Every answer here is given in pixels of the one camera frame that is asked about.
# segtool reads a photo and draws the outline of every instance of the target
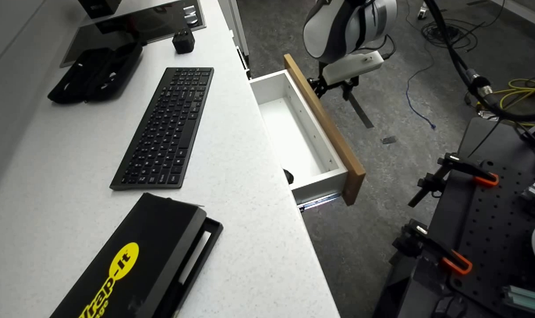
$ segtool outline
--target gray carpet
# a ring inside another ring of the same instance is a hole
[[[250,51],[253,77],[283,69],[283,55],[290,53],[309,77],[318,74],[317,62],[302,42],[302,26],[314,0],[238,0]],[[410,0],[411,21],[419,30],[428,20],[416,20],[421,1]],[[337,200],[303,214],[320,264],[343,318],[372,315],[389,270],[391,246],[400,227],[414,218],[428,223],[436,200],[428,197],[415,209],[407,202],[417,192],[417,180],[437,169],[436,160],[457,151],[467,122],[474,116],[463,102],[465,88],[447,52],[427,44],[434,66],[411,81],[414,107],[429,117],[437,129],[412,113],[405,98],[407,79],[432,60],[423,49],[424,39],[405,21],[407,2],[399,1],[397,24],[390,33],[397,53],[380,70],[363,75],[354,95],[375,128],[366,129],[340,91],[330,91],[322,103],[363,163],[368,175],[356,204]],[[491,21],[499,6],[490,2],[459,6],[447,18],[472,23]],[[514,78],[535,76],[535,26],[510,12],[475,32],[479,45],[461,52],[467,63],[487,76],[495,88],[505,88]],[[389,52],[388,44],[381,53]],[[381,139],[397,136],[397,143]]]

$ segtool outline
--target white countertop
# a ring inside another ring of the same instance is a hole
[[[48,317],[138,201],[143,191],[108,186],[173,66],[215,72],[182,189],[148,192],[204,205],[224,225],[179,317],[338,317],[220,7],[201,4],[194,52],[149,44],[118,99],[39,99],[0,182],[0,317]],[[65,71],[48,72],[39,96]]]

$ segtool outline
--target black pegboard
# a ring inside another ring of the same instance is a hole
[[[512,284],[535,291],[531,246],[535,207],[520,197],[535,183],[535,176],[494,161],[484,165],[499,175],[499,185],[475,189],[457,249],[473,263],[473,269],[466,276],[453,274],[451,286],[502,317],[535,317],[501,302],[502,286]]]

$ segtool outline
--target open drawer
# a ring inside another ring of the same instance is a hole
[[[358,197],[365,169],[326,114],[293,58],[285,70],[250,81],[265,127],[298,205],[341,193],[347,205]]]

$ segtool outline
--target black keyboard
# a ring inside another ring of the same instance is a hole
[[[110,189],[178,189],[197,135],[212,68],[165,70]]]

